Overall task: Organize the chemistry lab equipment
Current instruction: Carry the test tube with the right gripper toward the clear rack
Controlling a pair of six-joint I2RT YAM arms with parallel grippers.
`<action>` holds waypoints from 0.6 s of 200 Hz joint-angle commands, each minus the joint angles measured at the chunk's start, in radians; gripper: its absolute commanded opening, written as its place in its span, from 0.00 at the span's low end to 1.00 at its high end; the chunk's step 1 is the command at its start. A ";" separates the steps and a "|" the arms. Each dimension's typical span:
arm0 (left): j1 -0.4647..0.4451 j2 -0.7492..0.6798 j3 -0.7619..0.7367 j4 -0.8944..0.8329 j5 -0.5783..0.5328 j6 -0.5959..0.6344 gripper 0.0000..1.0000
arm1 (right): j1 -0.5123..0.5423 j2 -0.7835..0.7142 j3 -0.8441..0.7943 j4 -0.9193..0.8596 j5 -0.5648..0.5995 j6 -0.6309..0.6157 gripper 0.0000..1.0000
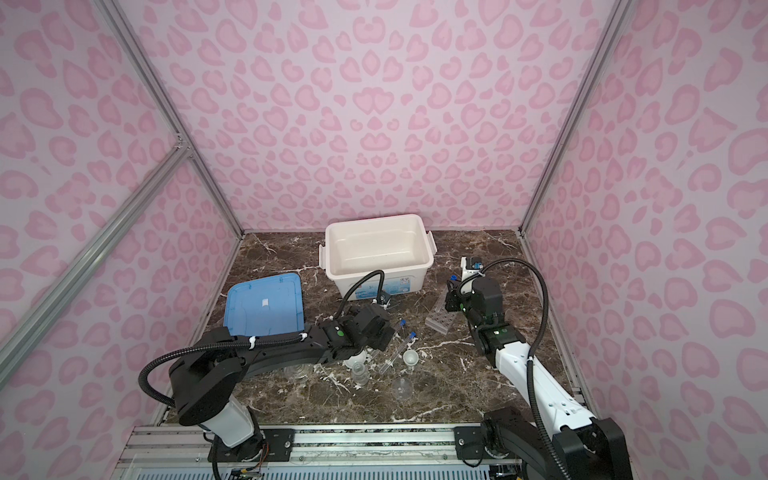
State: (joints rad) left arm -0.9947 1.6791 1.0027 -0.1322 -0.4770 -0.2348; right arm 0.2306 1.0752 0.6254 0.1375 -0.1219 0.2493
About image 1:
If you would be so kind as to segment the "blue capped test tube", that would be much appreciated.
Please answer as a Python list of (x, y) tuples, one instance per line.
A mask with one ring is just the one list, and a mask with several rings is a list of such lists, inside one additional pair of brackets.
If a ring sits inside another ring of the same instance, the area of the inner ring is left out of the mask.
[(406, 325), (406, 320), (400, 319), (394, 326), (394, 336), (387, 349), (387, 360), (389, 362), (393, 362), (408, 344)]
[(393, 368), (395, 362), (398, 358), (401, 357), (401, 355), (409, 348), (409, 346), (412, 344), (416, 337), (415, 332), (410, 332), (395, 348), (394, 352), (390, 355), (390, 357), (384, 361), (384, 363), (381, 365), (381, 367), (378, 369), (379, 375), (384, 375), (386, 372), (388, 372), (390, 369)]

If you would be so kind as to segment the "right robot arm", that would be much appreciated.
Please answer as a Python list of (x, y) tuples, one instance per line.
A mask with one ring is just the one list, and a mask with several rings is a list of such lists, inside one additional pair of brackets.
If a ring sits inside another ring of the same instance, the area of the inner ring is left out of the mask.
[(448, 280), (445, 309), (463, 314), (479, 354), (518, 390), (533, 416), (529, 422), (513, 407), (486, 413), (481, 431), (487, 454), (518, 458), (526, 479), (633, 477), (622, 429), (581, 405), (541, 364), (505, 320), (497, 281)]

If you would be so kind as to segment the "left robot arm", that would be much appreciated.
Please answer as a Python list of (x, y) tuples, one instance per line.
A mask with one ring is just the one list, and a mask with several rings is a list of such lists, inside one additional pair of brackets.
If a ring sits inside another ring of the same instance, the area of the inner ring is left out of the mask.
[(233, 336), (217, 328), (169, 368), (178, 423), (214, 434), (229, 449), (259, 446), (255, 414), (234, 396), (240, 382), (286, 367), (340, 363), (368, 348), (383, 351), (393, 336), (391, 316), (377, 304), (287, 334)]

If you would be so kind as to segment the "clear test tube rack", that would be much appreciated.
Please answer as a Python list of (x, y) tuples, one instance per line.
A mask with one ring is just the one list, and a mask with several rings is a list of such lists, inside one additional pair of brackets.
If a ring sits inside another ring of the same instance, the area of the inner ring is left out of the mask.
[(459, 320), (462, 318), (459, 312), (449, 312), (446, 310), (445, 300), (447, 294), (448, 288), (443, 287), (425, 320), (427, 328), (442, 335), (448, 335), (454, 331), (459, 324)]

